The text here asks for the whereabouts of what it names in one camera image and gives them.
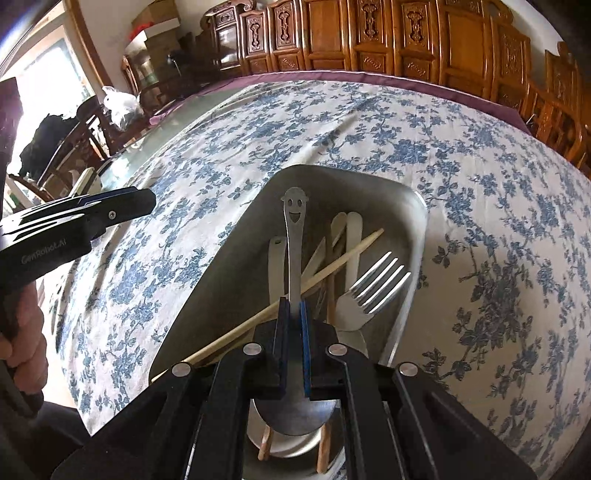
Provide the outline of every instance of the gray rectangular tray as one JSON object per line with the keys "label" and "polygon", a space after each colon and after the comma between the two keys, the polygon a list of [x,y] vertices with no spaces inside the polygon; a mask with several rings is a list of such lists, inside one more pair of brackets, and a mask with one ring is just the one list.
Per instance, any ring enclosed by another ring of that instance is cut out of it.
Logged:
{"label": "gray rectangular tray", "polygon": [[293,186],[302,188],[309,198],[302,265],[332,218],[339,212],[355,211],[363,217],[363,237],[380,227],[385,230],[361,255],[359,274],[388,250],[410,269],[410,280],[397,298],[362,329],[369,357],[384,365],[391,363],[417,285],[427,206],[417,192],[401,183],[346,170],[296,165],[277,173],[242,215],[170,328],[152,363],[150,378],[268,305],[268,243],[273,236],[285,235],[281,197]]}

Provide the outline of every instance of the floral tablecloth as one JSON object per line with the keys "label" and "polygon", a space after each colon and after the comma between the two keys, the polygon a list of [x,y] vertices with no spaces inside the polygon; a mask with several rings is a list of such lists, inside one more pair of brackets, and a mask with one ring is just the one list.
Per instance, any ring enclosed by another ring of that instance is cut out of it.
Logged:
{"label": "floral tablecloth", "polygon": [[297,163],[423,195],[423,266],[397,359],[421,365],[548,478],[591,414],[591,183],[514,127],[393,87],[251,86],[140,168],[131,184],[151,186],[153,215],[53,272],[47,295],[88,429],[147,386],[159,344],[233,225]]}

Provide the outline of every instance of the wall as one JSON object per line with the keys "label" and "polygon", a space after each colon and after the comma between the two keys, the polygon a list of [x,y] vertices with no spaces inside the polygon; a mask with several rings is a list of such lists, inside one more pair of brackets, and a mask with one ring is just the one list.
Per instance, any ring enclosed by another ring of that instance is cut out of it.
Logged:
{"label": "wall", "polygon": [[531,39],[531,77],[545,86],[544,50],[558,55],[556,44],[562,41],[558,32],[527,0],[502,0],[513,11],[513,25]]}
{"label": "wall", "polygon": [[[202,15],[220,0],[176,0],[181,17],[181,32],[201,32],[199,21]],[[259,4],[270,0],[258,1]],[[103,64],[113,85],[127,90],[121,73],[121,57],[129,43],[131,21],[150,3],[150,0],[80,0],[80,7],[86,20],[90,35],[95,42]],[[560,36],[550,23],[535,10],[527,0],[504,0],[515,15],[514,25],[531,38],[532,76],[544,86],[544,50],[556,54],[556,43]]]}

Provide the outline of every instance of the silver screw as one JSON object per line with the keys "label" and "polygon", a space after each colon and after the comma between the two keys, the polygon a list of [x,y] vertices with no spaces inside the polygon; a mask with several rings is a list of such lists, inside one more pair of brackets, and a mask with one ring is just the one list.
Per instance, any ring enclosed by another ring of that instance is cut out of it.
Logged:
{"label": "silver screw", "polygon": [[191,365],[189,364],[180,363],[173,367],[173,375],[175,377],[186,377],[189,373],[191,373]]}
{"label": "silver screw", "polygon": [[347,347],[341,343],[334,343],[329,347],[329,353],[334,356],[343,356],[347,353]]}
{"label": "silver screw", "polygon": [[403,363],[398,369],[405,377],[414,377],[418,373],[418,367],[411,362]]}
{"label": "silver screw", "polygon": [[262,347],[258,343],[247,343],[242,351],[245,355],[254,356],[262,352]]}

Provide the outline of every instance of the finger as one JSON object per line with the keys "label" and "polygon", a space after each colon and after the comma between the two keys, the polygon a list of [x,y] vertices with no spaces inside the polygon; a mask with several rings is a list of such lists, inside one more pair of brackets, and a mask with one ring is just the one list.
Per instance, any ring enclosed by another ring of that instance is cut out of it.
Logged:
{"label": "finger", "polygon": [[6,360],[12,355],[12,344],[0,333],[0,360]]}
{"label": "finger", "polygon": [[42,335],[34,355],[18,366],[14,373],[14,384],[25,393],[34,394],[41,390],[38,386],[47,376],[47,342]]}
{"label": "finger", "polygon": [[17,367],[33,357],[43,328],[43,312],[36,307],[30,313],[30,318],[20,327],[16,338],[12,341],[12,355],[7,359],[9,367]]}
{"label": "finger", "polygon": [[24,327],[33,317],[34,312],[39,308],[37,305],[37,287],[35,282],[29,283],[21,290],[17,304],[17,321],[20,328]]}

